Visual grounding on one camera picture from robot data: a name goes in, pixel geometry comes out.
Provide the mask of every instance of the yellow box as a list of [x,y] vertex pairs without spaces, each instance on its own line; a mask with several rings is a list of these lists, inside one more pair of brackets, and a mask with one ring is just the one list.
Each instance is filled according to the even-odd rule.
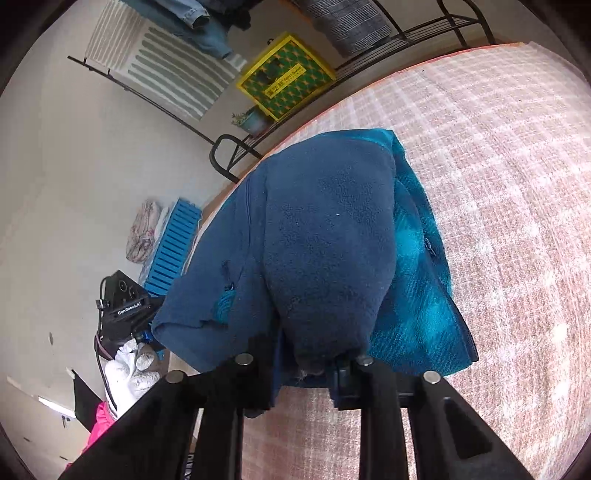
[[335,71],[294,35],[284,33],[254,61],[236,86],[280,120],[336,80]]

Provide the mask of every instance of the bedsheet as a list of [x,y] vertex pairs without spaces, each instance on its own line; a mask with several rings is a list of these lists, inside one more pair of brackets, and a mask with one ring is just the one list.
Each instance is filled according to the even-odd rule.
[[[275,151],[352,128],[392,129],[433,207],[480,352],[448,381],[534,477],[559,479],[591,432],[589,85],[535,44],[464,51],[360,90]],[[327,392],[284,387],[245,420],[242,477],[357,478],[359,431]]]

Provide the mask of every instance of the green striped fabric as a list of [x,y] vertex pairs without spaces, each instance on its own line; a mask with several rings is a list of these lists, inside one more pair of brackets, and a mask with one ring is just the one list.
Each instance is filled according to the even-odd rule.
[[223,60],[210,57],[119,0],[106,4],[86,58],[139,85],[160,106],[197,120],[246,64],[238,54]]

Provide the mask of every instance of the metal screw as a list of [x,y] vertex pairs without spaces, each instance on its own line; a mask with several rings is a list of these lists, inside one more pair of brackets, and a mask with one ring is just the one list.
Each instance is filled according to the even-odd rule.
[[238,364],[238,365],[250,365],[252,363],[252,361],[255,358],[249,354],[249,353],[241,353],[240,355],[237,355],[236,358],[234,359],[234,361]]
[[427,370],[424,374],[423,374],[423,378],[425,379],[425,382],[431,383],[431,384],[436,384],[439,383],[439,381],[441,380],[441,375],[439,375],[437,372],[433,371],[433,370]]
[[372,356],[369,355],[359,355],[355,361],[358,363],[358,365],[361,365],[362,367],[368,367],[371,364],[373,364],[374,362],[374,358]]
[[168,383],[181,383],[184,378],[184,372],[181,370],[171,370],[166,374],[165,378]]

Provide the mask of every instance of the blue plastic crate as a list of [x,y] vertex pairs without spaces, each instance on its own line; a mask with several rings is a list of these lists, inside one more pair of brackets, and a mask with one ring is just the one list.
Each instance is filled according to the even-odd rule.
[[179,199],[170,213],[158,244],[144,288],[152,296],[166,295],[175,278],[183,273],[193,239],[201,220],[201,210]]

